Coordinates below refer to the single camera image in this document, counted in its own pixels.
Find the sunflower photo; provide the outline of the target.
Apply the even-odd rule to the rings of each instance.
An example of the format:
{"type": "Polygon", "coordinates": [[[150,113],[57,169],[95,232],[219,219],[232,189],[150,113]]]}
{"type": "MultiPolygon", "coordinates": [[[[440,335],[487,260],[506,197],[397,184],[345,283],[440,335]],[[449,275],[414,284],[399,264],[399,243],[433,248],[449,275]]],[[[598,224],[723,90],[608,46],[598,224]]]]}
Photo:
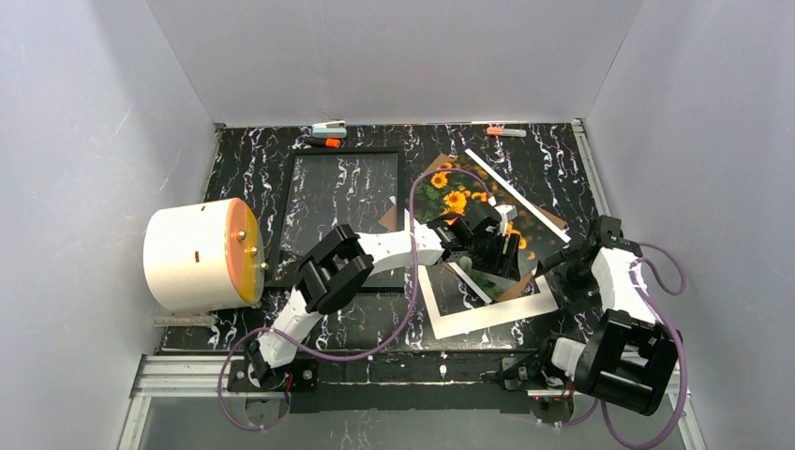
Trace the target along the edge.
{"type": "Polygon", "coordinates": [[[443,225],[465,247],[444,268],[482,305],[542,293],[533,271],[561,243],[558,235],[478,164],[451,159],[437,168],[416,188],[414,219],[443,225]]]}

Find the white mat board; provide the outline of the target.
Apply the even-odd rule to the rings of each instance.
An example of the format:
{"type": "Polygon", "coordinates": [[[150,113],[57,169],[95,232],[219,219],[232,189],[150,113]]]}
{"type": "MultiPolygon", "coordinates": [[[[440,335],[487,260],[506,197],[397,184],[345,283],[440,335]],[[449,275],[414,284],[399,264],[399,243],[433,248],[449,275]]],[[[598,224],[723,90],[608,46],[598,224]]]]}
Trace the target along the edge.
{"type": "MultiPolygon", "coordinates": [[[[505,191],[510,193],[530,213],[534,214],[545,227],[556,233],[559,240],[564,243],[570,241],[570,237],[563,230],[565,222],[562,219],[548,214],[545,210],[537,208],[525,198],[521,197],[515,188],[498,175],[495,170],[489,167],[473,150],[467,149],[465,154],[492,179],[498,182],[505,191]]],[[[531,295],[505,301],[495,301],[484,307],[467,309],[466,311],[455,314],[442,315],[439,311],[431,280],[428,276],[428,270],[424,266],[418,266],[417,270],[417,287],[423,294],[425,308],[432,325],[433,333],[437,339],[449,338],[451,336],[469,333],[503,323],[533,318],[554,312],[558,309],[553,293],[546,280],[540,277],[536,280],[539,293],[533,293],[531,295]]]]}

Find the brown backing board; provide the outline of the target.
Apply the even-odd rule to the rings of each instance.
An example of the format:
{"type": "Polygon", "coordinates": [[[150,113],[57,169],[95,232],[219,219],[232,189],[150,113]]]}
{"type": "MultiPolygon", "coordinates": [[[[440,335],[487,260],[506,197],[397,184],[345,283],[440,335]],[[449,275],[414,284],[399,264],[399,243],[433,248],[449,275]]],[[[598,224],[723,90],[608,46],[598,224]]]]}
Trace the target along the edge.
{"type": "Polygon", "coordinates": [[[492,198],[512,206],[515,217],[507,220],[507,238],[517,244],[518,280],[495,277],[474,258],[444,263],[427,270],[431,291],[443,314],[482,308],[513,300],[539,300],[550,294],[546,280],[535,278],[539,260],[564,244],[564,222],[520,197],[485,162],[469,155],[440,156],[429,166],[432,175],[417,185],[413,194],[414,218],[421,224],[456,213],[472,217],[492,198]]]}

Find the black picture frame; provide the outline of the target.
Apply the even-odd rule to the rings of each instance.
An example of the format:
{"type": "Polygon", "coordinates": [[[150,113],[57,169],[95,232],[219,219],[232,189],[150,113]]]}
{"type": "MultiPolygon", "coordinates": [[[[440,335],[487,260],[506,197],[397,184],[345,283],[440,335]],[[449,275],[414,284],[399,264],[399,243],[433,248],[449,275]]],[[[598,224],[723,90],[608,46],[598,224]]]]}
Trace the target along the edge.
{"type": "Polygon", "coordinates": [[[400,230],[404,166],[404,151],[396,147],[296,150],[273,221],[265,287],[291,287],[298,264],[337,225],[358,233],[400,230]]]}

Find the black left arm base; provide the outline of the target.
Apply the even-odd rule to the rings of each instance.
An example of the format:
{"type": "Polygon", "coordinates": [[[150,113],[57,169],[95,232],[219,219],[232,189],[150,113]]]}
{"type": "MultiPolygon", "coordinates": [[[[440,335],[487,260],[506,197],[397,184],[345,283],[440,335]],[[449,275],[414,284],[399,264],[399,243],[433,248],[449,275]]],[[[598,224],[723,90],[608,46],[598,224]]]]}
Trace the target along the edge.
{"type": "Polygon", "coordinates": [[[313,392],[319,384],[319,362],[299,355],[290,364],[270,368],[260,355],[245,350],[231,362],[224,387],[234,393],[313,392]]]}

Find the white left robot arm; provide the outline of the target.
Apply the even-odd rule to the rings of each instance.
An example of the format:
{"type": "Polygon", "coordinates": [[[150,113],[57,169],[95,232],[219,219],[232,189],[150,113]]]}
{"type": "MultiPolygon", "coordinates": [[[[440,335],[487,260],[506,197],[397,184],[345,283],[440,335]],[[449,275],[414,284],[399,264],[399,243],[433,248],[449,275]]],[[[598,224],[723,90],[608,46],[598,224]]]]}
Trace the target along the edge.
{"type": "Polygon", "coordinates": [[[517,215],[515,206],[488,200],[464,214],[412,222],[400,232],[356,233],[337,226],[300,262],[287,304],[269,330],[247,345],[249,361],[260,376],[289,365],[315,324],[348,306],[368,278],[381,272],[467,258],[476,271],[519,281],[519,238],[508,230],[517,215]]]}

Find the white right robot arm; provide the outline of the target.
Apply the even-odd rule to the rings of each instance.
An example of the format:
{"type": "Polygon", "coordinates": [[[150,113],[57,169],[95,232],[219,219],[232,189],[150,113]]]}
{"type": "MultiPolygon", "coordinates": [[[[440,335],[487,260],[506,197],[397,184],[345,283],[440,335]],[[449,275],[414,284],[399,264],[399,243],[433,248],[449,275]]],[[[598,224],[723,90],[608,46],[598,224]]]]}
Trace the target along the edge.
{"type": "Polygon", "coordinates": [[[552,335],[540,353],[543,374],[569,381],[583,394],[649,416],[656,412],[678,361],[675,341],[642,300],[634,263],[639,243],[621,221],[599,216],[586,237],[541,260],[534,277],[547,282],[559,308],[578,314],[600,308],[587,341],[552,335]]]}

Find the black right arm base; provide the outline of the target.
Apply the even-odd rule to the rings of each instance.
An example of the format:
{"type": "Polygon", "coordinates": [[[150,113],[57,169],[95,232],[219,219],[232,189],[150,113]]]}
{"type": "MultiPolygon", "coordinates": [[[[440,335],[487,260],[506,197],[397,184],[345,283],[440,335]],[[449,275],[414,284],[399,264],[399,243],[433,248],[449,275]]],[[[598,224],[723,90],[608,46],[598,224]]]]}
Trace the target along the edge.
{"type": "Polygon", "coordinates": [[[503,358],[496,372],[496,380],[507,391],[546,387],[560,389],[561,397],[572,396],[576,392],[576,385],[570,376],[552,364],[550,349],[503,358]]]}

